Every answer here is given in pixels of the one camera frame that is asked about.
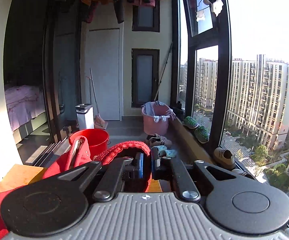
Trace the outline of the green slipper far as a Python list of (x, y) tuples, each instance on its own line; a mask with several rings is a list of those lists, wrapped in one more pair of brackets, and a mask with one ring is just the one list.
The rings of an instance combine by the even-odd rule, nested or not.
[(184, 126), (186, 126), (189, 129), (196, 129), (199, 127), (199, 124), (197, 123), (197, 121), (194, 118), (192, 118), (191, 116), (186, 116), (183, 119), (182, 123)]

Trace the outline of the green slipper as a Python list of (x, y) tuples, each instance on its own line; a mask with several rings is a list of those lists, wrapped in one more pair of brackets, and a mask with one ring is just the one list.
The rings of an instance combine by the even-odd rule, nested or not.
[(205, 144), (209, 141), (209, 133), (204, 126), (198, 126), (194, 131), (194, 135), (201, 144)]
[(182, 123), (184, 126), (186, 126), (189, 129), (196, 129), (199, 127), (199, 124), (197, 123), (197, 121), (194, 118), (192, 118), (191, 116), (186, 116), (183, 119)]

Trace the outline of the red plastic bucket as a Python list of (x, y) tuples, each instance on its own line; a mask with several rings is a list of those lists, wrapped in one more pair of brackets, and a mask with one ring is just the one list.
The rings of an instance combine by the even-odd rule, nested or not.
[(89, 145), (90, 158), (95, 159), (108, 148), (109, 134), (104, 129), (83, 129), (70, 135), (69, 144), (73, 145), (74, 140), (80, 135), (86, 137)]

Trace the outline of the pink laundry basket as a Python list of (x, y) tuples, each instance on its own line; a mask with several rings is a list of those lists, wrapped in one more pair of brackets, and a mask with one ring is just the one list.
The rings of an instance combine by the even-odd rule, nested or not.
[(147, 135), (165, 135), (169, 122), (175, 119), (173, 110), (160, 101), (147, 102), (141, 106), (144, 132)]

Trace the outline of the green slipper near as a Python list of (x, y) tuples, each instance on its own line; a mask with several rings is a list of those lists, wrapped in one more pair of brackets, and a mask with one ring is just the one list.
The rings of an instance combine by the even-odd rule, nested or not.
[(198, 126), (194, 131), (194, 135), (201, 144), (205, 144), (209, 141), (209, 133), (204, 126)]

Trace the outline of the white mop bucket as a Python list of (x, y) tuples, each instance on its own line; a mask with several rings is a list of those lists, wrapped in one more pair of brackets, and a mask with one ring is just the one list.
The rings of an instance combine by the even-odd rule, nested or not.
[(94, 129), (93, 105), (89, 103), (81, 103), (75, 108), (79, 130)]

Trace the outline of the red fleece garment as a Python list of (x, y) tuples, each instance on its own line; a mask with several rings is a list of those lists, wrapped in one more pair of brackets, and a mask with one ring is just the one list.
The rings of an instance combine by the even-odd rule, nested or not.
[[(87, 137), (85, 135), (79, 135), (74, 139), (73, 145), (68, 152), (62, 154), (43, 174), (42, 179), (47, 179), (51, 176), (58, 175), (67, 170), (71, 170), (80, 165), (89, 163), (93, 160), (100, 161), (103, 165), (109, 164), (115, 158), (120, 157), (136, 157), (138, 153), (144, 155), (144, 178), (139, 182), (132, 184), (131, 191), (133, 192), (147, 192), (150, 185), (151, 178), (151, 156), (150, 149), (144, 143), (140, 141), (126, 141), (121, 142), (111, 148), (104, 150), (100, 153), (95, 150), (89, 149)], [(19, 189), (10, 189), (8, 191), (0, 192), (0, 206), (2, 200), (12, 191)], [(8, 233), (8, 230), (2, 221), (0, 215), (0, 239)]]

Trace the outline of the clothes hanger with socks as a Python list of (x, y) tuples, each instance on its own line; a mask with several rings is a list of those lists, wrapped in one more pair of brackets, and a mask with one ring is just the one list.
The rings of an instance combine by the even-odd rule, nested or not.
[[(200, 3), (203, 2), (206, 7), (204, 9), (199, 9)], [(211, 12), (215, 14), (215, 17), (218, 17), (221, 11), (223, 10), (224, 3), (222, 0), (215, 0), (211, 2), (210, 0), (201, 0), (196, 7), (196, 22), (205, 20), (205, 10), (207, 8), (211, 9)]]

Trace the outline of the broom pole by window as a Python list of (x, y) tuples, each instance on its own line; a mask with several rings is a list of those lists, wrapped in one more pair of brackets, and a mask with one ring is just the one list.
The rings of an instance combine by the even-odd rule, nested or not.
[(173, 49), (173, 42), (171, 42), (171, 44), (170, 44), (170, 47), (169, 47), (169, 50), (168, 50), (168, 54), (167, 54), (166, 60), (165, 60), (164, 65), (163, 65), (162, 74), (160, 75), (160, 79), (159, 79), (158, 87), (157, 87), (156, 94), (155, 94), (155, 97), (154, 97), (154, 101), (156, 101), (157, 98), (158, 98), (160, 86), (161, 86), (161, 83), (162, 83), (162, 80), (163, 80), (163, 76), (164, 76), (164, 72), (166, 70), (166, 66), (168, 64), (170, 55), (172, 53), (172, 49)]

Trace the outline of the shoes on floor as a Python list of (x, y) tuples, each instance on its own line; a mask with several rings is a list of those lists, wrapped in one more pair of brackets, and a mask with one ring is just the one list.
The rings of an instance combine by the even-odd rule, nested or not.
[(145, 143), (150, 148), (157, 149), (158, 155), (160, 157), (175, 158), (177, 156), (177, 151), (175, 149), (172, 149), (172, 141), (162, 135), (156, 133), (153, 135), (147, 135)]

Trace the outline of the tan shoe on sill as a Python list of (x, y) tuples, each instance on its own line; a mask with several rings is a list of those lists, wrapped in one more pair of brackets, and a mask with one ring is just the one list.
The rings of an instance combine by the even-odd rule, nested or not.
[(227, 170), (233, 170), (236, 167), (234, 156), (231, 151), (217, 147), (213, 152), (214, 160)]

